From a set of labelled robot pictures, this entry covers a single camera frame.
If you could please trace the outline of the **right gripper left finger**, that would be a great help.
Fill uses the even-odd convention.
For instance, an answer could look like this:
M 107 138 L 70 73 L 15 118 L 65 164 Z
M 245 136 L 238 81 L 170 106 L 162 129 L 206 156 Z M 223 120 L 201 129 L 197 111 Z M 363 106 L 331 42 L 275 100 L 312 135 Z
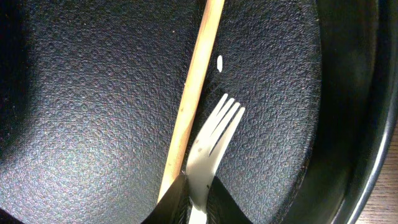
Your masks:
M 187 176 L 180 174 L 142 224 L 185 224 L 189 205 Z

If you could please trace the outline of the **white plastic fork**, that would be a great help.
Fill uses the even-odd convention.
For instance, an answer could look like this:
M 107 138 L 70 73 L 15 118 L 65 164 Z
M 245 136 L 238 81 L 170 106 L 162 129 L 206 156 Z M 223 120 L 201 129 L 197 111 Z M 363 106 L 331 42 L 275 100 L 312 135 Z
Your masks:
M 192 144 L 185 171 L 192 201 L 189 224 L 207 222 L 212 181 L 244 112 L 245 108 L 225 93 Z

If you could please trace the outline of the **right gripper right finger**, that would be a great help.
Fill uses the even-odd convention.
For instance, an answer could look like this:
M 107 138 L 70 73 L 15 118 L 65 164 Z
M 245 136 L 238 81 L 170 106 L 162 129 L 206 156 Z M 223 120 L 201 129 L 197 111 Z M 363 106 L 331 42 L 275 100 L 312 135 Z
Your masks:
M 218 177 L 214 177 L 207 202 L 209 224 L 252 224 Z

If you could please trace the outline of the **wooden chopstick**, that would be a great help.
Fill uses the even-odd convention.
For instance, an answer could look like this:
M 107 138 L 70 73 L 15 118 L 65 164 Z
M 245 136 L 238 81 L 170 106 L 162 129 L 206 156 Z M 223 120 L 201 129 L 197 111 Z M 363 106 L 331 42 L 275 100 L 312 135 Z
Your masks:
M 180 173 L 220 23 L 224 0 L 207 0 L 165 163 L 158 201 Z

